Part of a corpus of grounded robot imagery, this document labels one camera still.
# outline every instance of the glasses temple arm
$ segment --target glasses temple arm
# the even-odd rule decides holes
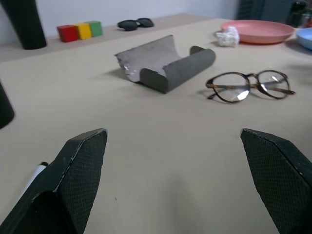
[[[276,81],[271,81],[271,82],[265,82],[265,83],[262,83],[263,85],[268,85],[268,84],[273,84],[273,83],[276,83]],[[209,89],[224,89],[224,90],[220,90],[220,91],[216,91],[216,93],[221,93],[223,91],[226,91],[226,90],[233,90],[233,89],[244,89],[246,86],[245,85],[214,85],[214,84],[206,84],[206,87],[209,88]],[[257,89],[258,86],[257,84],[252,84],[250,85],[250,88],[251,89]],[[292,91],[292,90],[286,90],[286,89],[280,89],[280,88],[276,88],[276,87],[265,87],[267,90],[273,90],[273,91],[278,91],[278,92],[282,92],[282,93],[285,93],[285,94],[288,94],[288,95],[292,95],[292,94],[295,94],[296,92]],[[207,97],[207,99],[213,99],[215,96],[216,96],[216,93],[214,94],[211,94],[209,97]]]

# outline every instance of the dark bottle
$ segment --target dark bottle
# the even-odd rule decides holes
[[[35,0],[0,0],[25,50],[47,45]]]
[[[0,129],[14,118],[14,111],[0,82]]]
[[[307,7],[305,1],[296,1],[292,4],[292,9],[288,15],[287,24],[297,28],[301,25],[302,14],[304,14]]]

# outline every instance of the beige table surface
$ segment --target beige table surface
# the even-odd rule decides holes
[[[16,111],[0,130],[0,221],[38,163],[53,161],[69,138],[104,127],[107,148],[86,234],[277,234],[239,132],[287,138],[312,159],[312,53],[292,39],[218,47],[213,33],[225,21],[201,18],[0,63]],[[214,65],[165,95],[127,81],[114,54],[170,34],[181,56],[192,45],[213,49]],[[250,95],[235,105],[203,96],[215,75],[265,69],[286,73],[297,94]]]

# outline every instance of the eyeglasses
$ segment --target eyeglasses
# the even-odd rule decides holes
[[[119,28],[123,28],[125,31],[133,31],[136,30],[138,27],[145,27],[150,28],[154,27],[154,23],[149,18],[139,18],[137,20],[124,20],[117,24]]]
[[[256,78],[256,84],[250,84],[248,77]],[[258,89],[261,93],[275,99],[295,94],[290,90],[287,75],[273,70],[247,75],[239,72],[223,73],[208,80],[206,86],[214,89],[215,92],[208,99],[213,99],[217,95],[222,101],[228,103],[244,100],[250,93],[250,89]]]

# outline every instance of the black cylinder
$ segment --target black cylinder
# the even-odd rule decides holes
[[[47,45],[35,0],[0,0],[25,50]]]
[[[14,111],[0,82],[0,129],[14,118]]]

